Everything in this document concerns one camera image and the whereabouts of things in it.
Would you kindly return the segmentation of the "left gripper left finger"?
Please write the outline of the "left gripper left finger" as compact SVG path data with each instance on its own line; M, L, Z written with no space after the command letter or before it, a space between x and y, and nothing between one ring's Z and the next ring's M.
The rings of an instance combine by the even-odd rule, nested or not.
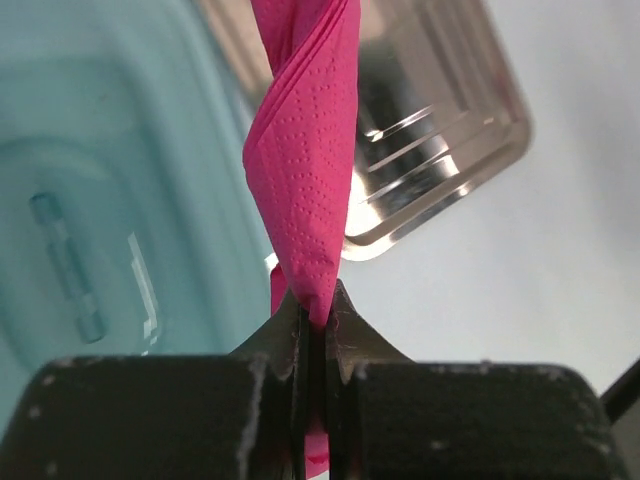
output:
M292 295L227 355L63 357L1 442L5 479L302 479L309 322Z

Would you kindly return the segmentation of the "pink paper napkin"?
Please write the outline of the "pink paper napkin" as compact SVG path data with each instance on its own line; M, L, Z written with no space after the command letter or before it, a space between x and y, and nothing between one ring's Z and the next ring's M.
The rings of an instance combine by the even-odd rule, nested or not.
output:
M277 257L272 315L241 346L265 358L256 477L306 479L329 465L312 406L323 383L310 344L328 321L351 190L360 5L256 1L273 81L243 149L246 180Z

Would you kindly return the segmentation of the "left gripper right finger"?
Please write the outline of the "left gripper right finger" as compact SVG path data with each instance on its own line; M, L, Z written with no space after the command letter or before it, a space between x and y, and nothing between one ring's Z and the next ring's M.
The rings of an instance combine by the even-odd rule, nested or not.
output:
M325 330L334 479L621 479L586 380L553 364L420 363L338 285Z

